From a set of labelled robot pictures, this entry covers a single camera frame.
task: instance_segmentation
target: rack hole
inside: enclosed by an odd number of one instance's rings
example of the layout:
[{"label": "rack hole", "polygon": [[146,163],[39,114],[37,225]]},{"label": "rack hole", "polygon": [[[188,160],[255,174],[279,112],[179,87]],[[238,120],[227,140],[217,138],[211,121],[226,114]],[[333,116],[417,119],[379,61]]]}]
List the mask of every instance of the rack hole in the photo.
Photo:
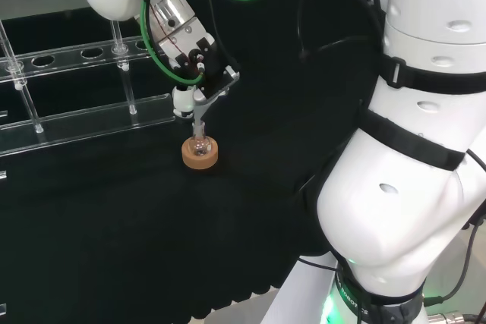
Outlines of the rack hole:
[{"label": "rack hole", "polygon": [[81,56],[84,58],[97,58],[103,54],[103,49],[84,49],[81,51]]},{"label": "rack hole", "polygon": [[37,68],[44,68],[54,62],[54,56],[39,56],[32,59],[32,64]]},{"label": "rack hole", "polygon": [[135,43],[135,47],[137,47],[138,49],[143,49],[144,51],[147,50],[144,41],[138,41],[137,43]]}]

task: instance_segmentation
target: acrylic test tube rack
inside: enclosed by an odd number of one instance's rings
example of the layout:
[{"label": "acrylic test tube rack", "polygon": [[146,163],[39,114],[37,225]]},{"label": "acrylic test tube rack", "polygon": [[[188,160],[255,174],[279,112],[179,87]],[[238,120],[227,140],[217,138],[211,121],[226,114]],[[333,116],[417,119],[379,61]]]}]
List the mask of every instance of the acrylic test tube rack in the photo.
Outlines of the acrylic test tube rack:
[{"label": "acrylic test tube rack", "polygon": [[[14,84],[30,117],[0,125],[0,157],[175,120],[169,94],[134,98],[130,61],[148,58],[149,54],[141,37],[122,39],[118,22],[112,21],[111,27],[113,39],[109,41],[15,55],[0,21],[0,45],[5,54],[0,58],[0,83]],[[117,64],[125,102],[38,116],[28,80],[105,64]]]}]

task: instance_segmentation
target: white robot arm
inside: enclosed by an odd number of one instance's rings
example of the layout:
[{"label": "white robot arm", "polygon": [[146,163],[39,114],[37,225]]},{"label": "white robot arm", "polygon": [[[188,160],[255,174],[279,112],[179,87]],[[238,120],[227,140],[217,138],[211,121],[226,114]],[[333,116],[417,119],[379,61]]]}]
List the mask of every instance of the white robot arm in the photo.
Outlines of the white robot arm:
[{"label": "white robot arm", "polygon": [[[486,199],[486,174],[465,154],[472,145],[486,159],[484,0],[389,0],[383,47],[371,104],[317,209],[354,280],[392,313],[401,297],[420,294]],[[348,302],[334,302],[343,322],[356,322]],[[424,310],[415,314],[414,324],[428,322]]]},{"label": "white robot arm", "polygon": [[[139,18],[142,0],[87,0],[91,7],[109,20]],[[224,63],[225,54],[217,47],[215,39],[206,32],[185,0],[150,0],[148,4],[150,28],[159,46],[166,66],[173,72],[191,78],[196,72],[204,73],[197,86],[180,84],[172,91],[174,113],[181,118],[192,118],[194,108],[200,118],[216,98],[238,81],[239,73]]]}]

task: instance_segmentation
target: metal connector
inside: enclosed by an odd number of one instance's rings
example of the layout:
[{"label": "metal connector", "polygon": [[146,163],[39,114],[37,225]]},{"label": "metal connector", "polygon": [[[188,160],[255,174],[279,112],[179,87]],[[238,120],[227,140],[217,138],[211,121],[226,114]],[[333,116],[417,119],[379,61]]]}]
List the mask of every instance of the metal connector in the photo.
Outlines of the metal connector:
[{"label": "metal connector", "polygon": [[428,322],[433,324],[465,324],[461,313],[436,314],[428,317]]},{"label": "metal connector", "polygon": [[192,29],[188,22],[196,14],[186,0],[161,0],[153,6],[153,10],[155,14],[150,12],[150,25],[156,42],[161,42],[167,36],[177,37],[175,31],[179,29],[191,34]]}]

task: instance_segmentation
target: table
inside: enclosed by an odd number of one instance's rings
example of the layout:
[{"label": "table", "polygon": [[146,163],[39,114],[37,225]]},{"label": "table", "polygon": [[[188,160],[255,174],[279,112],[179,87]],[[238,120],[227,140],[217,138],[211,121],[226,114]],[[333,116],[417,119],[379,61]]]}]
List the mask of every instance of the table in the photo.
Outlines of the table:
[{"label": "table", "polygon": [[[188,0],[213,32],[207,0]],[[173,123],[0,160],[0,302],[23,324],[187,323],[280,287],[297,255],[327,251],[295,185],[353,129],[376,80],[376,55],[349,43],[298,59],[297,0],[214,0],[241,80],[205,116],[218,165],[187,169],[191,126]],[[95,42],[109,23],[90,9],[5,23],[17,53]],[[309,47],[368,35],[354,0],[306,0]],[[133,22],[125,36],[137,34]],[[40,115],[120,102],[116,66],[29,83]],[[136,97],[167,93],[150,61],[133,67]],[[0,86],[9,122],[26,118]]]}]

